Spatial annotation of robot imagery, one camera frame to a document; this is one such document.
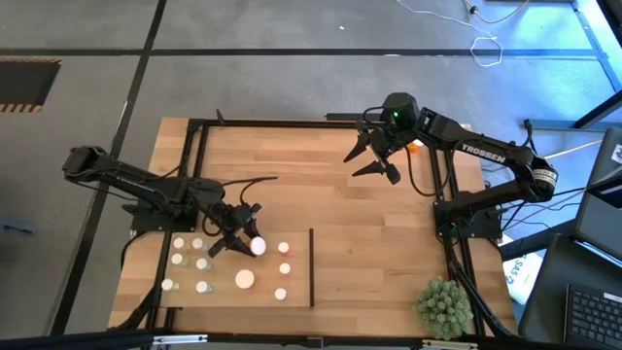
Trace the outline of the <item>black laptop with keyboard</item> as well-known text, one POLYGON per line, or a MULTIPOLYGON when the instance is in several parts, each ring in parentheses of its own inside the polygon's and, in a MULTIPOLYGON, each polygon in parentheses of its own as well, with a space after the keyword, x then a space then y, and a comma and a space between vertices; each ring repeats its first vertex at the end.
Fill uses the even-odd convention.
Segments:
POLYGON ((622 350, 622 266, 563 235, 555 236, 519 333, 568 347, 622 350))

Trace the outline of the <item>black shelf divider panel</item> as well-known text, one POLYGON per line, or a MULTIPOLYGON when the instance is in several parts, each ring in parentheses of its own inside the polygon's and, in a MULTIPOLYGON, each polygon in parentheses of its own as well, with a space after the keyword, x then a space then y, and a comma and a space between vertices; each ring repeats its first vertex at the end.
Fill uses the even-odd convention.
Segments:
POLYGON ((315 236, 314 229, 309 229, 309 307, 315 307, 315 236))

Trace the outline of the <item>black desk leg bar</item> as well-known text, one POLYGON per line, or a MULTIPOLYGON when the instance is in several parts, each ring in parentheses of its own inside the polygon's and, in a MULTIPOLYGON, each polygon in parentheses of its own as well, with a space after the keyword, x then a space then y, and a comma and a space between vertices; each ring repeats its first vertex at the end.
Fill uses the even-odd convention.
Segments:
POLYGON ((502 244, 500 246, 501 260, 503 262, 521 258, 530 253, 546 249, 555 234, 572 236, 576 229, 576 219, 568 220, 540 232, 502 244))

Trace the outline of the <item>black aluminium table frame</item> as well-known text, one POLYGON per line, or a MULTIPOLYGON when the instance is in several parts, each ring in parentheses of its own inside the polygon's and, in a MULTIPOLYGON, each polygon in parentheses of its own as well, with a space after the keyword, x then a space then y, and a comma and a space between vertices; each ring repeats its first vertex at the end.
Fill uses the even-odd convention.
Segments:
POLYGON ((226 181, 228 200, 261 205, 267 251, 256 259, 221 252, 210 271, 169 266, 180 289, 161 296, 156 324, 170 324, 174 333, 427 337, 413 303, 430 280, 448 273, 432 194, 445 176, 444 157, 427 150, 394 155, 401 179, 392 185, 377 174, 352 176, 373 159, 364 153, 343 162, 356 139, 349 122, 211 122, 201 173, 226 181), (278 251, 283 241, 286 256, 278 251), (289 274, 281 263, 291 266, 289 274), (252 288, 235 285, 240 269, 254 272, 252 288), (201 280, 214 291, 199 294, 201 280), (278 288, 285 299, 275 298, 278 288))

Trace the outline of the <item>black floor hatch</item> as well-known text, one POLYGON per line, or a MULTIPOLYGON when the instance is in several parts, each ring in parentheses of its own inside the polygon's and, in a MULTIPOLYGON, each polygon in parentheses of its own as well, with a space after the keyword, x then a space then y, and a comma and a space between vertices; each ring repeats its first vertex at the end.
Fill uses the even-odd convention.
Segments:
POLYGON ((0 58, 0 113, 38 113, 61 68, 60 59, 0 58))

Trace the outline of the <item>black stand crossbar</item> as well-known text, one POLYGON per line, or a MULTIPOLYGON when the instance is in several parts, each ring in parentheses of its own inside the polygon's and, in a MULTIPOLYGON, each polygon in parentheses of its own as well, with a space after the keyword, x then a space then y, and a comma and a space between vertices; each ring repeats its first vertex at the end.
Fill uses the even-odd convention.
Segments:
MULTIPOLYGON (((208 341, 201 343, 244 343, 244 344, 279 344, 305 347, 305 335, 267 335, 267 334, 207 334, 208 341)), ((112 330, 105 332, 87 332, 62 335, 46 335, 26 338, 0 339, 0 350, 128 350, 136 347, 163 346, 153 345, 153 339, 166 334, 163 330, 112 330)), ((324 348, 330 346, 378 346, 407 347, 423 349, 422 340, 417 337, 358 337, 358 336, 323 336, 324 348)), ((465 335, 456 340, 477 343, 479 350, 614 350, 611 347, 585 347, 555 343, 529 341, 518 337, 488 337, 465 335)))

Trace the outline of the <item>blue-black desk frame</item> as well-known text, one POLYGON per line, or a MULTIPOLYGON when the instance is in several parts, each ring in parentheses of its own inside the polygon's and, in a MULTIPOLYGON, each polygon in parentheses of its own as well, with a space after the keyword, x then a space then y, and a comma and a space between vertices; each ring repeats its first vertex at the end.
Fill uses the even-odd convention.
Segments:
MULTIPOLYGON (((604 17, 606 26, 611 31, 616 43, 622 48, 622 0, 595 0, 595 2, 599 12, 604 17)), ((553 131, 605 132, 610 127, 622 128, 622 122, 605 122, 606 117, 622 108, 622 81, 618 79, 609 63, 608 55, 588 18, 579 10, 577 0, 572 0, 570 4, 583 27, 591 48, 596 51, 596 58, 608 78, 614 94, 576 121, 525 119, 525 123, 529 121, 534 129, 553 131)))

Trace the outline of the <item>silver metal bracket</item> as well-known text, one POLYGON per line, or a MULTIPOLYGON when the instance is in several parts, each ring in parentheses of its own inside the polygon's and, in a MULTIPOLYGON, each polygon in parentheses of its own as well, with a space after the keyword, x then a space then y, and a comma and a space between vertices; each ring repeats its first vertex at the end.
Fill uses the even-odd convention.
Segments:
POLYGON ((432 350, 479 350, 477 343, 437 339, 423 339, 422 348, 432 350))
POLYGON ((158 335, 153 339, 153 345, 172 345, 207 342, 207 334, 158 335))

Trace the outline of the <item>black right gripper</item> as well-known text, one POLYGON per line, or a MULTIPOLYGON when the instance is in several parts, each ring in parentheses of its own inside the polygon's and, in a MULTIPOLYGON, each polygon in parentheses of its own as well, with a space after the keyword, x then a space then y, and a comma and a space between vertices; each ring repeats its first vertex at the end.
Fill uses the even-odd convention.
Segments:
POLYGON ((400 181, 400 173, 396 166, 389 162, 389 157, 417 139, 417 132, 414 129, 394 131, 385 125, 371 125, 362 121, 357 122, 357 130, 359 134, 356 144, 343 162, 358 157, 366 148, 373 152, 376 160, 356 170, 352 176, 380 174, 385 175, 392 185, 397 184, 400 181))

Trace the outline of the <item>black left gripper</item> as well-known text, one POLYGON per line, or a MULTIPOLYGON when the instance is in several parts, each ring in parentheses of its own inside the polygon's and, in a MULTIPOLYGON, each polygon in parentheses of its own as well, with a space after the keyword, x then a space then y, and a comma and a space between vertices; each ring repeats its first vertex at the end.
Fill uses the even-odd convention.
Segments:
POLYGON ((222 235, 208 250, 210 258, 215 258, 222 249, 241 253, 249 257, 256 254, 251 247, 243 241, 237 234, 242 230, 250 239, 261 237, 257 227, 256 215, 261 209, 258 203, 241 203, 236 206, 220 201, 208 207, 208 220, 217 227, 215 233, 210 235, 222 235))

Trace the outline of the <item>artificial green plant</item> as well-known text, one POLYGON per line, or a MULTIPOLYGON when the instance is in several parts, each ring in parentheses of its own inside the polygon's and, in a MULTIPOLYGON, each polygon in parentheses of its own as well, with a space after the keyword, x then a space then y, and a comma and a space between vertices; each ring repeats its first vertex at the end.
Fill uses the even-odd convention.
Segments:
POLYGON ((469 333, 473 319, 465 289, 438 276, 414 300, 413 310, 433 337, 450 340, 469 333))

